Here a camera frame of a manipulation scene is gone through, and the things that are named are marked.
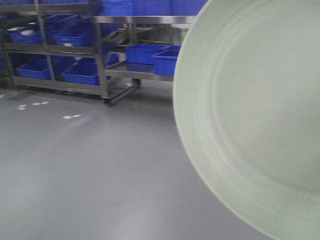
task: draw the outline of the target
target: blue plastic bin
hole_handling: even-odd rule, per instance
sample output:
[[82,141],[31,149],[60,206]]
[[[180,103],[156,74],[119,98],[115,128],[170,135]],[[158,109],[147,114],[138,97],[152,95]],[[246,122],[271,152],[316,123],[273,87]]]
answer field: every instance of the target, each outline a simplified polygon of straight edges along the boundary
[[181,49],[180,45],[168,45],[168,46],[164,46],[163,48],[161,48],[160,51],[161,52],[169,51],[169,50],[180,51],[180,49]]
[[21,77],[50,80],[49,63],[46,59],[37,58],[18,68]]
[[[75,63],[75,58],[71,56],[62,58],[60,58],[60,56],[56,56],[56,59],[59,60],[54,60],[54,58],[55,57],[53,57],[53,68],[56,76],[62,75],[64,71]],[[47,59],[42,56],[16,68],[16,70],[21,77],[46,80],[51,79],[49,63]]]
[[179,51],[177,50],[167,50],[153,55],[154,73],[156,75],[173,76],[178,55]]
[[6,69],[5,59],[0,56],[0,71],[3,71]]
[[34,0],[0,0],[0,5],[34,4]]
[[[87,17],[85,19],[79,20],[76,22],[78,26],[81,26],[81,28],[85,28],[86,30],[94,30],[94,27],[92,25],[91,17]],[[110,33],[118,30],[121,27],[121,24],[118,23],[100,23],[101,27],[101,35],[107,36]]]
[[137,44],[125,48],[126,61],[133,64],[154,64],[153,55],[165,45]]
[[[45,28],[48,41],[51,42],[54,40],[54,29],[53,25],[49,25]],[[22,31],[25,30],[34,30],[34,33],[31,35],[21,35]],[[38,24],[29,24],[27,27],[24,27],[18,31],[15,31],[10,34],[12,41],[18,44],[43,44],[44,39],[42,37],[41,30]]]
[[135,16],[170,16],[171,0],[134,0]]
[[94,45],[95,36],[93,30],[83,29],[77,24],[54,35],[54,39],[58,45],[71,44],[72,46],[77,47],[92,47]]
[[41,0],[42,4],[72,4],[77,2],[77,0]]
[[95,63],[80,62],[63,73],[69,83],[99,85],[98,66]]
[[133,16],[133,0],[103,0],[103,15],[106,16]]
[[195,16],[208,0],[172,0],[173,16]]
[[109,67],[113,64],[119,62],[119,54],[118,53],[111,53],[108,62],[105,64],[106,67]]
[[59,77],[68,70],[73,64],[75,64],[76,59],[73,56],[65,56],[59,61],[53,64],[54,74],[56,77]]
[[44,24],[46,26],[53,25],[54,26],[54,32],[53,34],[57,34],[59,32],[62,32],[64,30],[67,30],[71,28],[72,26],[76,25],[76,21],[79,20],[78,15],[53,15],[46,17],[44,19]]

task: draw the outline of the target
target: gray floor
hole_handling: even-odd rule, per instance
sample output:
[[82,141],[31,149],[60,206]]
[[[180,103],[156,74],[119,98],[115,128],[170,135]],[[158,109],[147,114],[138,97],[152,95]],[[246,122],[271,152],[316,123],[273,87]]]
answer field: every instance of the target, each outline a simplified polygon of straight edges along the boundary
[[171,83],[142,84],[110,108],[94,96],[0,88],[1,240],[269,240],[194,171]]

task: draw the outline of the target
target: metal shelving rack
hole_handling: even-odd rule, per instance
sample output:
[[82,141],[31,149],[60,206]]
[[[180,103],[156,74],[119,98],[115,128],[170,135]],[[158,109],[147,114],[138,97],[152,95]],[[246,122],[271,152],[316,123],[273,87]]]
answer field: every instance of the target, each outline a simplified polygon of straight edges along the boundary
[[[134,36],[136,24],[191,24],[195,16],[95,16],[94,18],[99,24],[129,24],[132,31],[130,35]],[[132,78],[137,86],[140,86],[141,80],[165,82],[174,80],[173,76],[155,75],[154,66],[148,64],[120,62],[107,67],[104,73],[113,77]]]
[[[0,14],[36,16],[43,38],[45,39],[44,44],[5,43],[3,30],[8,29],[12,26],[8,23],[2,24],[0,34],[1,51],[2,55],[6,59],[8,75],[10,78],[9,83],[11,84],[11,86],[15,88],[20,85],[31,86],[99,95],[104,100],[104,103],[107,106],[112,106],[113,103],[137,89],[140,86],[142,79],[155,81],[173,81],[173,77],[155,75],[153,66],[151,65],[120,62],[118,64],[105,68],[102,58],[102,44],[104,43],[104,39],[102,39],[99,24],[128,24],[131,43],[135,44],[136,42],[134,40],[134,36],[136,34],[136,24],[191,24],[195,16],[96,16],[95,10],[102,7],[102,2],[100,0],[91,0],[88,3],[62,4],[40,4],[39,0],[34,0],[34,4],[2,5]],[[46,41],[47,36],[44,26],[44,17],[48,15],[91,15],[92,24],[95,30],[94,47],[49,45],[48,41]],[[14,68],[10,62],[8,53],[46,55],[46,58],[49,62],[52,80],[14,75]],[[97,58],[100,85],[79,84],[57,80],[54,73],[51,55]],[[116,91],[114,91],[110,88],[115,84],[116,81],[107,80],[107,76],[130,78],[132,79],[132,84],[127,84],[125,87],[121,88],[116,87],[114,88],[116,89]]]

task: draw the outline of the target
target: plate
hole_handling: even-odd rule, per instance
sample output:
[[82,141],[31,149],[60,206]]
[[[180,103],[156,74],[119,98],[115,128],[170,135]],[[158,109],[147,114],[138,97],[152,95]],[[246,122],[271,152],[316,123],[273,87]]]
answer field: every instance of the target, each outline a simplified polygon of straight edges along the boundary
[[184,148],[233,213],[275,240],[320,239],[320,1],[211,0],[173,83]]

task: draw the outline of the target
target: stainless steel shelf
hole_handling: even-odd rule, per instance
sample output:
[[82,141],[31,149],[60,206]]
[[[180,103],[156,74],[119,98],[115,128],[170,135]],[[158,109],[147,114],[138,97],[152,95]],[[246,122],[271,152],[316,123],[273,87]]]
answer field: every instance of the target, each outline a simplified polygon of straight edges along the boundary
[[48,45],[50,54],[61,54],[64,56],[75,56],[78,57],[94,57],[96,49],[94,47],[83,47],[83,46],[59,46],[59,45]]
[[65,81],[52,81],[38,78],[14,76],[14,82],[17,85],[55,89],[68,92],[101,95],[101,87],[96,85],[79,84]]
[[[103,8],[102,1],[93,3],[39,4],[41,15],[97,14]],[[37,15],[36,4],[1,5],[2,14]]]
[[155,75],[153,65],[120,62],[104,70],[106,76],[172,82],[173,76]]
[[4,48],[12,53],[46,54],[45,46],[42,44],[5,43]]
[[[46,54],[46,47],[42,44],[21,44],[21,43],[5,43],[4,48],[7,52],[12,53],[28,53],[28,54]],[[48,53],[51,55],[58,54],[63,56],[91,57],[96,55],[94,47],[82,46],[59,46],[47,45]]]
[[35,4],[1,5],[2,14],[37,15]]
[[192,24],[196,16],[94,16],[99,24]]
[[93,3],[39,4],[39,13],[42,15],[98,14],[102,8],[102,1]]
[[36,16],[22,16],[1,22],[0,28],[11,29],[16,27],[24,27],[27,23],[35,22],[37,19],[38,18]]

